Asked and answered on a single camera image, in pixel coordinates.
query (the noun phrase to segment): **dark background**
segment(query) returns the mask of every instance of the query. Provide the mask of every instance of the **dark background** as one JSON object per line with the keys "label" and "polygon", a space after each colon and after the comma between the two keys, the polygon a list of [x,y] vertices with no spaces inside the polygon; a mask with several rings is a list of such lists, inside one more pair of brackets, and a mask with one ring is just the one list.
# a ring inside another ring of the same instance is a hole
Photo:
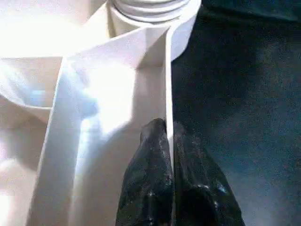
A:
{"label": "dark background", "polygon": [[200,10],[172,63],[174,120],[220,165],[247,226],[299,226],[301,27],[271,18]]}

